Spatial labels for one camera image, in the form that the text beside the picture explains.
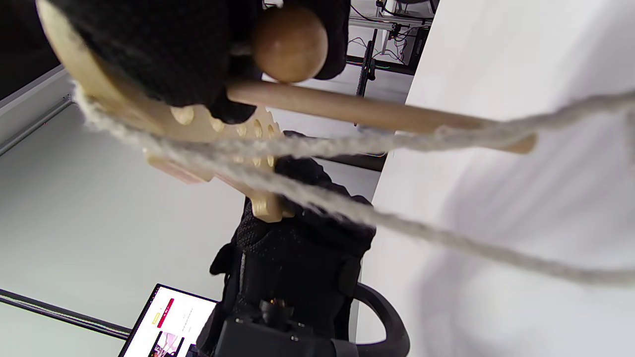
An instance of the wooden ball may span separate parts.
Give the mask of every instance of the wooden ball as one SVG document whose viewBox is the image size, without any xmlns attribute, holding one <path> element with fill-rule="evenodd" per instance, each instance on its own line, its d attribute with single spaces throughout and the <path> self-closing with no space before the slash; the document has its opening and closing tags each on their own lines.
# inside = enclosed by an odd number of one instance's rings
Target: wooden ball
<svg viewBox="0 0 635 357">
<path fill-rule="evenodd" d="M 265 11 L 251 37 L 258 68 L 271 78 L 296 83 L 314 77 L 324 66 L 328 37 L 320 19 L 297 5 Z"/>
</svg>

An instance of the rope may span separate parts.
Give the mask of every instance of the rope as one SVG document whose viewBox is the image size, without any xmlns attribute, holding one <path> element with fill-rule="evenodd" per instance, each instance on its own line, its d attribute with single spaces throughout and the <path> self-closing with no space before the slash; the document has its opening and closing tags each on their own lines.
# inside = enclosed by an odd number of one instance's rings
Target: rope
<svg viewBox="0 0 635 357">
<path fill-rule="evenodd" d="M 347 218 L 369 226 L 386 226 L 394 231 L 422 238 L 430 243 L 468 255 L 575 283 L 605 286 L 631 286 L 635 283 L 635 269 L 588 269 L 478 242 L 453 232 L 435 229 L 427 224 L 379 212 L 374 207 L 354 202 L 337 193 L 305 185 L 276 173 L 240 165 L 232 159 L 238 154 L 258 157 L 267 154 L 277 156 L 290 154 L 299 158 L 387 151 L 400 147 L 418 151 L 442 151 L 475 145 L 505 146 L 532 133 L 562 129 L 596 114 L 635 111 L 635 93 L 592 97 L 553 114 L 531 116 L 478 130 L 443 128 L 433 135 L 419 136 L 371 135 L 357 139 L 281 138 L 270 142 L 219 140 L 210 144 L 178 142 L 128 126 L 102 112 L 83 94 L 79 86 L 76 87 L 75 99 L 86 114 L 87 123 L 98 130 L 110 132 L 127 144 L 145 147 L 182 165 L 211 170 L 229 179 L 243 182 L 254 189 L 282 194 L 303 206 L 321 207 L 341 219 Z"/>
</svg>

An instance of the white surface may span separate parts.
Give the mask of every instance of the white surface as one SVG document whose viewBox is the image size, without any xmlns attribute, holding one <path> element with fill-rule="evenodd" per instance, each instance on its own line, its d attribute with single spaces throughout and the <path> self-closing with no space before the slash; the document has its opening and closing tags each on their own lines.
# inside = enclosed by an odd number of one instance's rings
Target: white surface
<svg viewBox="0 0 635 357">
<path fill-rule="evenodd" d="M 0 157 L 0 286 L 132 327 L 156 283 L 212 299 L 243 196 L 185 185 L 69 107 Z"/>
<path fill-rule="evenodd" d="M 492 119 L 635 88 L 629 0 L 441 2 L 408 103 Z M 383 211 L 587 267 L 635 265 L 635 179 L 616 119 L 541 135 L 533 153 L 392 152 Z M 410 333 L 410 356 L 632 356 L 635 290 L 578 286 L 380 227 L 362 281 Z M 368 310 L 358 341 L 383 331 Z"/>
<path fill-rule="evenodd" d="M 124 340 L 0 303 L 5 356 L 116 357 Z"/>
</svg>

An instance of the wooden dowel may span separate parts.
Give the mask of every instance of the wooden dowel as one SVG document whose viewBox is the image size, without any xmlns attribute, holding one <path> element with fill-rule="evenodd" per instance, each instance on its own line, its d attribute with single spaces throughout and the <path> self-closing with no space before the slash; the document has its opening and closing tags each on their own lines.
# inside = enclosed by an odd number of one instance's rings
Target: wooden dowel
<svg viewBox="0 0 635 357">
<path fill-rule="evenodd" d="M 265 81 L 232 82 L 227 86 L 227 96 L 234 102 L 412 133 L 432 133 L 443 125 L 475 129 L 496 123 L 471 116 Z M 536 139 L 536 135 L 532 135 L 500 150 L 526 154 L 533 149 Z"/>
</svg>

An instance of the laptop screen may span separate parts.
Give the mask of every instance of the laptop screen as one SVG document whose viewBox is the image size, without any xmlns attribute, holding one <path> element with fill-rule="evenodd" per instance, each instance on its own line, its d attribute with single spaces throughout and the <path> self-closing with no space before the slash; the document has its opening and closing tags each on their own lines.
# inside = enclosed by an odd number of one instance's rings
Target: laptop screen
<svg viewBox="0 0 635 357">
<path fill-rule="evenodd" d="M 198 357 L 196 339 L 215 305 L 157 285 L 119 357 Z"/>
</svg>

